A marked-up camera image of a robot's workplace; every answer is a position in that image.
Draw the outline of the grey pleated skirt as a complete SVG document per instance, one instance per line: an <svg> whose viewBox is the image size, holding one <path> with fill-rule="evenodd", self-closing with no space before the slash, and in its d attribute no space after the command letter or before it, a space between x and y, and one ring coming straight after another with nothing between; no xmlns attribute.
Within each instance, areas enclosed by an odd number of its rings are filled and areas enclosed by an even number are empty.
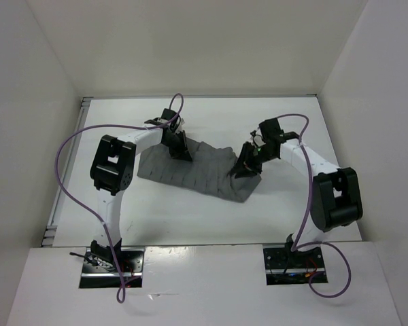
<svg viewBox="0 0 408 326"><path fill-rule="evenodd" d="M232 147L215 148L189 138L186 143L191 162L175 160L168 147L155 145L140 154L137 176L239 203L245 202L261 182L258 175L238 179L229 175L237 161Z"/></svg>

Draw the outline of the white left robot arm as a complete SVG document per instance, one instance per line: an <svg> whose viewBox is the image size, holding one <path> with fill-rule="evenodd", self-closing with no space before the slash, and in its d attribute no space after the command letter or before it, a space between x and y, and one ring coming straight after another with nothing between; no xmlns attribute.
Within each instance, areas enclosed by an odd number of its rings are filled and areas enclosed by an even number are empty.
<svg viewBox="0 0 408 326"><path fill-rule="evenodd" d="M135 157L145 150L162 145L171 160L191 162L186 133L179 113L164 109L160 117L144 122L141 129L119 137L101 138L90 169L90 178L97 190L97 213L103 225L91 242L90 252L106 271L117 270L122 263L120 209L124 191L131 184Z"/></svg>

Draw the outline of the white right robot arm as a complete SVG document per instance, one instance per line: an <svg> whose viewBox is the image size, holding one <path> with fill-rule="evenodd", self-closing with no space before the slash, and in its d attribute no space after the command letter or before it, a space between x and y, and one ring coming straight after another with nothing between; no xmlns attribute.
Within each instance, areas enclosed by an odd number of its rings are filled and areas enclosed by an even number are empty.
<svg viewBox="0 0 408 326"><path fill-rule="evenodd" d="M263 164L282 160L307 178L307 206L299 229L289 235L284 258L292 267L308 259L308 251L320 246L326 233L346 227L363 216L358 175L353 168L329 162L303 142L302 132L286 132L274 117L259 123L245 142L230 174L255 177Z"/></svg>

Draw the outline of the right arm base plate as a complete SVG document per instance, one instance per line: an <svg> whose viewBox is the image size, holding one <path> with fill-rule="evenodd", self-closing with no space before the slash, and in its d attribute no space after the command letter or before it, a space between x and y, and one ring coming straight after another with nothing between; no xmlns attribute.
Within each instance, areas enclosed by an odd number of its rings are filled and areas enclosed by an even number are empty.
<svg viewBox="0 0 408 326"><path fill-rule="evenodd" d="M283 245L264 246L267 285L302 285L310 278L312 283L327 283L322 250L316 247L306 252L291 252Z"/></svg>

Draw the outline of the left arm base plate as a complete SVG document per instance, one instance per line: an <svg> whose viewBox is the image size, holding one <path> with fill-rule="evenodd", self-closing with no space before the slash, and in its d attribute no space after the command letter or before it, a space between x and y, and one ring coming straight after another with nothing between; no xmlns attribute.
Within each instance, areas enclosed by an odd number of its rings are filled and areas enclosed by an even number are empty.
<svg viewBox="0 0 408 326"><path fill-rule="evenodd" d="M123 248L120 269L126 288L142 288L144 249ZM114 264L105 263L93 256L89 248L83 259L80 275L80 289L119 288L120 277Z"/></svg>

